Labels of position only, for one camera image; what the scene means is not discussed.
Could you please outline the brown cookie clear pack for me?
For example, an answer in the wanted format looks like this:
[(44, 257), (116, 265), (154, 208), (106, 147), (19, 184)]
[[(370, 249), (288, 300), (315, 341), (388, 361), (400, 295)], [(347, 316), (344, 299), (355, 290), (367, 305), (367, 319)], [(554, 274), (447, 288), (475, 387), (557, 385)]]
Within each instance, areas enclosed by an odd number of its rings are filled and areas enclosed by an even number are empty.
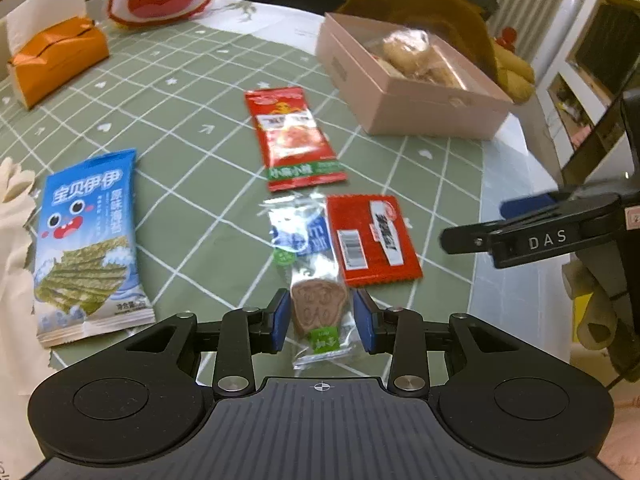
[(265, 200), (273, 263), (288, 283), (296, 372), (345, 362), (360, 343), (350, 290), (341, 276), (330, 230), (328, 200), (293, 193)]

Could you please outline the round bun clear pack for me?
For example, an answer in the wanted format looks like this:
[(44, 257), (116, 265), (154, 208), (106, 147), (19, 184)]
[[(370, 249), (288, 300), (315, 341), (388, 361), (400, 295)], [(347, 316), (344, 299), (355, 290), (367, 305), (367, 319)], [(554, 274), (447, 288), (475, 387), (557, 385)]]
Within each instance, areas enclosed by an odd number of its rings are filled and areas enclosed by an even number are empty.
[(420, 29), (397, 29), (367, 40), (363, 47), (387, 75), (466, 90), (457, 67), (435, 42), (435, 35)]

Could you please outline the blue seaweed snack pack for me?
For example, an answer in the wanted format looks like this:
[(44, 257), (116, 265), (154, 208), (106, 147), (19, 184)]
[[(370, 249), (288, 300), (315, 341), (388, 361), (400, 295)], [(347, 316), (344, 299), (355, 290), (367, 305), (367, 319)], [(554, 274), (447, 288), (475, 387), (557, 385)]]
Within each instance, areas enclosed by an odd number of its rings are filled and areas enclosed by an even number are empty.
[(44, 348), (155, 322), (137, 263), (133, 148), (44, 181), (34, 266)]

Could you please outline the small red snack pack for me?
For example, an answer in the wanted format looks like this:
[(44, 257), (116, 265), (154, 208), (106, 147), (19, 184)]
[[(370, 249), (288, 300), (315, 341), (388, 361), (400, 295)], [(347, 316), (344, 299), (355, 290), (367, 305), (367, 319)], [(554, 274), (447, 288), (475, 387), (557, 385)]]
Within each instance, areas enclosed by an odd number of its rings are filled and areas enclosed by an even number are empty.
[(398, 201), (387, 195), (326, 199), (338, 263), (350, 287), (414, 281), (423, 273)]

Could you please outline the green checked tablecloth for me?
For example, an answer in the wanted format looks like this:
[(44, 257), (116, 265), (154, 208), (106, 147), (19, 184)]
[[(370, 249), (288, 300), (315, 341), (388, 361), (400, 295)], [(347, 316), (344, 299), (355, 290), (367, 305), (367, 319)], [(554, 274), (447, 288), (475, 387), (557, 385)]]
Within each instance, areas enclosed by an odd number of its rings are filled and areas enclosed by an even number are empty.
[(319, 15), (217, 0), (201, 21), (127, 34), (111, 55), (32, 110), (1, 89), (1, 153), (38, 181), (97, 154), (135, 148), (139, 270), (156, 314), (216, 320), (283, 285), (262, 201), (266, 172), (243, 94), (297, 84), (348, 178), (332, 194), (390, 194), (418, 254), (420, 281), (375, 286), (385, 307), (442, 321), (468, 311), (567, 358), (561, 261), (505, 271), (485, 255), (445, 255), (446, 226), (490, 220), (508, 198), (550, 188), (518, 118), (486, 143), (368, 136), (314, 57)]

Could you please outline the red spicy strip pack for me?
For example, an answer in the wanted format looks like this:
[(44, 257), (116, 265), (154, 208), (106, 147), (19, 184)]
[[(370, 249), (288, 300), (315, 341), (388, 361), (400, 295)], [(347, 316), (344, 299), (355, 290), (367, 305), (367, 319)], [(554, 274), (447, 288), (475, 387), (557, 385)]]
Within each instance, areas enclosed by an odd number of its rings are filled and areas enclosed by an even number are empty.
[(299, 87), (244, 93), (270, 192), (342, 182), (347, 174)]

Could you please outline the pink cardboard gift box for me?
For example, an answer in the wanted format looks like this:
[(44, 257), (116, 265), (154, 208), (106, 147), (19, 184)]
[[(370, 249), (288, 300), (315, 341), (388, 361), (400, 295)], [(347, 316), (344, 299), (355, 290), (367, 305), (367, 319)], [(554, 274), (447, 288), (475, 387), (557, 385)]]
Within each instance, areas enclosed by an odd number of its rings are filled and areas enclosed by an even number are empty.
[(341, 98), (370, 136), (439, 136), (490, 140), (506, 120), (511, 99), (444, 40), (436, 37), (462, 86), (392, 75), (372, 53), (399, 27), (328, 13), (320, 27), (316, 57)]

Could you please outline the brown plush blanket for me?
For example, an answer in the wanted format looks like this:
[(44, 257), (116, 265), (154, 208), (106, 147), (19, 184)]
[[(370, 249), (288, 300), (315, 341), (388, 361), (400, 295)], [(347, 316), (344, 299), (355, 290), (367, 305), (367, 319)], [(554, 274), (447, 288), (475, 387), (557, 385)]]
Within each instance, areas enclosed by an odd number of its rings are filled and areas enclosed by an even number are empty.
[(533, 67), (490, 36), (484, 10), (471, 0), (346, 0), (337, 12), (434, 32), (516, 104), (527, 102), (535, 92)]

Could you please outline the white paper bag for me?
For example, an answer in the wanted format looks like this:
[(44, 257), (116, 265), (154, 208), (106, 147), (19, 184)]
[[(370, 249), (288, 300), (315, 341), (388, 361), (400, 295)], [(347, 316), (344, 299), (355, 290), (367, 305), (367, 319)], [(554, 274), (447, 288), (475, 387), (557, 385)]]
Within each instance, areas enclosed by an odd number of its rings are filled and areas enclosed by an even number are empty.
[(43, 459), (29, 428), (27, 404), (52, 374), (39, 343), (34, 279), (26, 268), (32, 246), (26, 224), (35, 210), (32, 170), (12, 158), (1, 162), (1, 477), (21, 479)]

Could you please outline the orange tissue box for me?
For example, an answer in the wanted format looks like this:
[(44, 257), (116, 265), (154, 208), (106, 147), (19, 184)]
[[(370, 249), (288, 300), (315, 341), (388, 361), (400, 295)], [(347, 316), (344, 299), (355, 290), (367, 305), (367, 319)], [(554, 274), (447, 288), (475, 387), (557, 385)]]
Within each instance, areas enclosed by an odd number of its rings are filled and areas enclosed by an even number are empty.
[(6, 39), (12, 88), (29, 110), (110, 55), (85, 0), (26, 0), (6, 16)]

